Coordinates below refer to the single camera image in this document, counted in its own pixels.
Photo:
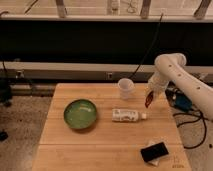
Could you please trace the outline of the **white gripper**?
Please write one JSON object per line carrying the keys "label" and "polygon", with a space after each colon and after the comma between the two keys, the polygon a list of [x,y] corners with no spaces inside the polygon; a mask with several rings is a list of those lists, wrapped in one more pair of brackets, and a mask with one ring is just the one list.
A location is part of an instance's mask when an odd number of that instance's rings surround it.
{"label": "white gripper", "polygon": [[169,84],[169,80],[159,73],[154,73],[148,80],[148,94],[158,97],[163,93]]}

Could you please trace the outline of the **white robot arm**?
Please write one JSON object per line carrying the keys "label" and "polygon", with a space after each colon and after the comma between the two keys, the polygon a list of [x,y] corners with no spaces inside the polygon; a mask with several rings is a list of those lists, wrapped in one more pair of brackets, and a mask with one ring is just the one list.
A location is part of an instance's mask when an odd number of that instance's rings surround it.
{"label": "white robot arm", "polygon": [[155,72],[148,80],[147,97],[156,99],[172,81],[203,114],[213,120],[213,88],[183,69],[186,65],[183,54],[159,55],[154,64]]}

